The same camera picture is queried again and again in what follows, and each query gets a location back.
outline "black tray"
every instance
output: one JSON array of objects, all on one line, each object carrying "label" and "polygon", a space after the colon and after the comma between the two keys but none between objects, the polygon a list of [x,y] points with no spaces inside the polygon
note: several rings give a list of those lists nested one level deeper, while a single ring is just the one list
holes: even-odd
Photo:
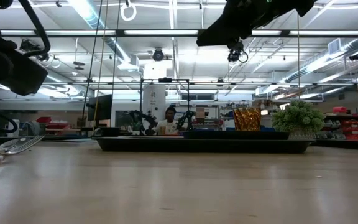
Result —
[{"label": "black tray", "polygon": [[184,131],[187,139],[287,140],[290,133],[279,131]]},{"label": "black tray", "polygon": [[185,139],[181,137],[100,137],[103,151],[207,152],[207,153],[303,153],[312,141]]}]

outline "potted plant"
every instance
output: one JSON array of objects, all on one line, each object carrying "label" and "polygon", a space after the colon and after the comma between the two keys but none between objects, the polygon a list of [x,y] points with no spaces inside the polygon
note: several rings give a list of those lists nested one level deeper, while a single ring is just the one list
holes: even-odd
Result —
[{"label": "potted plant", "polygon": [[274,113],[272,121],[276,131],[290,133],[289,139],[314,139],[324,126],[324,114],[313,109],[311,103],[295,100]]}]

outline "person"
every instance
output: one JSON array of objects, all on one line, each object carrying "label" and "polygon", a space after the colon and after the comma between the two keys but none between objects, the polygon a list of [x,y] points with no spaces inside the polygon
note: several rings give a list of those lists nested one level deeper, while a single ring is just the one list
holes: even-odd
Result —
[{"label": "person", "polygon": [[177,111],[174,107],[168,107],[165,111],[165,120],[159,121],[156,127],[149,128],[151,128],[153,133],[157,133],[158,135],[175,135],[178,134],[179,131],[186,131],[186,123],[180,128],[180,130],[177,130],[177,123],[175,121],[176,113]]}]

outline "green succulent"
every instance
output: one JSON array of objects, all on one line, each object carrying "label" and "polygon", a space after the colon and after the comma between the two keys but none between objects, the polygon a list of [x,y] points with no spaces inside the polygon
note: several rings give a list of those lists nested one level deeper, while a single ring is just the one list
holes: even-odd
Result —
[{"label": "green succulent", "polygon": [[316,133],[324,126],[324,114],[313,109],[311,103],[292,101],[285,110],[273,114],[273,127],[277,131]]}]

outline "ceiling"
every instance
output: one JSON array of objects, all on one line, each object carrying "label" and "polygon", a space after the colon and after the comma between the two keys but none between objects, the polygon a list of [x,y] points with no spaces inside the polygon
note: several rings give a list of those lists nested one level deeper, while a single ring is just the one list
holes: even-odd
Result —
[{"label": "ceiling", "polygon": [[[137,14],[131,21],[124,21],[119,14],[119,3],[124,1],[109,1],[110,6],[105,6],[107,0],[94,1],[96,10],[102,4],[101,18],[107,19],[106,27],[109,29],[171,29],[169,0],[132,0],[132,4],[137,4]],[[174,22],[174,29],[202,29],[208,28],[222,13],[225,1],[203,0],[204,9],[198,8],[199,0],[177,0],[177,19]],[[335,1],[326,11],[319,15],[319,11],[330,0],[319,0],[315,7],[306,16],[299,19],[300,29],[358,29],[358,0]],[[62,7],[57,7],[55,1],[33,0],[35,12],[40,18],[45,29],[89,29],[90,27],[82,17],[69,5],[67,1],[60,1]],[[131,9],[126,9],[126,16],[131,15]],[[291,11],[264,27],[264,29],[297,29],[297,13]],[[29,17],[20,7],[17,1],[13,7],[0,11],[0,29],[34,29]],[[8,38],[20,44],[21,39]],[[41,44],[40,39],[32,39]],[[248,38],[244,40],[244,45],[249,47],[249,60],[247,63],[236,66],[231,70],[231,65],[227,62],[228,49],[226,46],[198,47],[195,37],[176,37],[178,46],[178,77],[189,78],[193,81],[211,82],[218,78],[225,78],[227,82],[271,82],[274,75],[285,75],[288,71],[298,67],[315,55],[325,51],[328,43],[334,38]],[[91,68],[94,42],[95,57]],[[77,56],[75,56],[76,40],[74,38],[50,38],[52,48],[50,54],[56,56],[60,61],[51,61],[44,64],[47,69],[59,73],[73,81],[82,82],[91,74],[94,80],[98,80],[99,74],[102,82],[111,82],[112,75],[116,76],[117,82],[131,82],[139,80],[138,72],[127,72],[117,69],[118,60],[109,58],[113,55],[112,50],[105,45],[101,38],[79,38]],[[140,64],[152,63],[150,51],[155,48],[162,48],[164,54],[173,55],[173,41],[171,37],[118,37],[118,44],[127,54],[137,55]],[[104,56],[101,65],[101,53]],[[84,62],[84,70],[78,75],[73,76],[73,61]],[[168,66],[167,75],[173,76],[172,60],[164,62]],[[320,68],[316,73],[332,75],[345,69],[343,59],[336,60],[334,63]],[[313,80],[315,73],[309,74],[309,80]],[[111,89],[111,86],[101,86],[101,88]],[[114,88],[125,89],[125,86]],[[255,89],[256,86],[239,86],[241,89]]]}]

